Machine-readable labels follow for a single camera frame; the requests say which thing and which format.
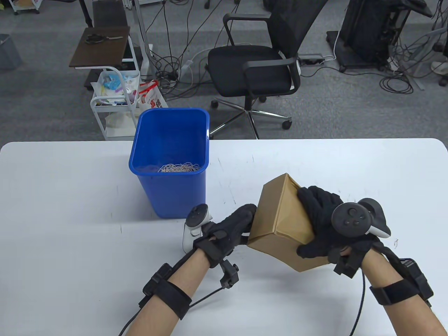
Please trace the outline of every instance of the brown cardboard box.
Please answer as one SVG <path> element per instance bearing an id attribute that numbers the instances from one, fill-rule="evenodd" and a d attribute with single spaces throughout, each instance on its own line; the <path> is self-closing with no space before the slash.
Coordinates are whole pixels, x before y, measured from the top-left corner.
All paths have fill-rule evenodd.
<path id="1" fill-rule="evenodd" d="M 314 239 L 308 215 L 297 198 L 298 188 L 300 186 L 288 174 L 263 186 L 248 246 L 302 272 L 328 264 L 328 259 L 303 259 L 296 253 L 299 245 Z"/>

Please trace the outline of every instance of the black mesh chair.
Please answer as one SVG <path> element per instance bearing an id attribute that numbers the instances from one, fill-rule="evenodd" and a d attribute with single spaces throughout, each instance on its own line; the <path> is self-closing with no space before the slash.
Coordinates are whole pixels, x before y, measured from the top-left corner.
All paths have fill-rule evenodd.
<path id="1" fill-rule="evenodd" d="M 224 16 L 224 27 L 232 45 L 210 50 L 207 70 L 221 96 L 245 97 L 245 102 L 244 106 L 239 106 L 220 98 L 212 101 L 213 108 L 221 103 L 240 110 L 241 113 L 212 130 L 210 138 L 243 115 L 249 119 L 257 139 L 253 114 L 284 120 L 283 129 L 291 127 L 290 117 L 252 110 L 252 105 L 255 99 L 264 102 L 267 96 L 292 95 L 297 91 L 300 86 L 297 51 L 326 2 L 327 0 L 278 0 L 271 15 Z M 231 20 L 265 21 L 272 47 L 236 46 L 228 28 Z"/>

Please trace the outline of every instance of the vr controller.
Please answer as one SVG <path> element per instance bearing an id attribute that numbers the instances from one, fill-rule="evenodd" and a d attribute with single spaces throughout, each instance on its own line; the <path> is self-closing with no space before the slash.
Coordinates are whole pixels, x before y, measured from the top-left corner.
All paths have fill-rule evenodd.
<path id="1" fill-rule="evenodd" d="M 338 233 L 350 238 L 369 233 L 379 238 L 391 236 L 381 205 L 371 198 L 339 205 L 333 211 L 332 225 Z"/>
<path id="2" fill-rule="evenodd" d="M 182 248 L 185 253 L 193 249 L 194 240 L 202 237 L 202 226 L 210 223 L 212 218 L 206 204 L 199 204 L 191 209 L 185 220 L 184 236 L 182 238 Z"/>

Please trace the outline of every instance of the hand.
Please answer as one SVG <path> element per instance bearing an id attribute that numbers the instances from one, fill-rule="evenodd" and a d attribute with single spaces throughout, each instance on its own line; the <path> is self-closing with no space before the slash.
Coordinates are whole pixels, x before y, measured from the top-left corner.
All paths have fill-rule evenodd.
<path id="1" fill-rule="evenodd" d="M 250 232 L 256 210 L 254 204 L 243 205 L 222 222 L 203 229 L 203 236 L 193 245 L 205 252 L 211 268 L 231 254 L 236 246 L 247 244 L 248 238 L 242 234 Z"/>
<path id="2" fill-rule="evenodd" d="M 333 211 L 342 204 L 341 198 L 336 194 L 322 190 L 316 186 L 300 188 L 297 196 L 302 203 L 310 219 L 315 238 L 309 244 L 299 246 L 297 254 L 302 258 L 315 258 L 328 256 L 330 251 L 344 250 L 349 246 L 350 250 L 356 251 L 361 256 L 361 261 L 370 250 L 372 244 L 378 238 L 372 234 L 349 238 L 338 233 L 332 226 Z"/>

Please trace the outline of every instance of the chair base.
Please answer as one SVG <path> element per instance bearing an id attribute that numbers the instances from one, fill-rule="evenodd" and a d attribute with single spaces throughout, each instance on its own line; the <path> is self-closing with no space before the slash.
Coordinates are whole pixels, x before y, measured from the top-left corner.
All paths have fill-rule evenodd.
<path id="1" fill-rule="evenodd" d="M 228 102 L 227 100 L 223 100 L 220 98 L 215 98 L 215 101 L 224 104 L 226 106 L 229 106 L 231 108 L 234 108 L 238 111 L 241 111 L 240 113 L 238 113 L 236 116 L 234 116 L 233 118 L 227 120 L 226 122 L 222 123 L 221 125 L 219 125 L 218 127 L 216 127 L 214 130 L 212 130 L 210 132 L 210 139 L 213 139 L 213 136 L 216 134 L 216 132 L 220 131 L 221 129 L 223 129 L 224 127 L 228 126 L 229 124 L 231 124 L 232 122 L 234 122 L 236 119 L 238 119 L 241 116 L 246 116 L 247 119 L 249 120 L 250 126 L 252 127 L 252 131 L 255 135 L 255 138 L 258 140 L 260 139 L 258 136 L 258 131 L 257 128 L 255 127 L 255 123 L 254 123 L 254 119 L 252 117 L 253 114 L 257 115 L 257 116 L 267 116 L 270 118 L 276 118 L 276 119 L 281 119 L 284 120 L 283 124 L 282 124 L 282 128 L 283 129 L 289 129 L 291 127 L 291 124 L 293 122 L 292 118 L 289 116 L 282 116 L 280 114 L 275 114 L 275 113 L 270 113 L 270 112 L 264 112 L 264 111 L 260 111 L 260 110 L 253 110 L 252 109 L 252 99 L 250 97 L 246 97 L 246 101 L 245 101 L 245 106 L 240 106 L 240 105 L 236 105 L 234 103 Z"/>

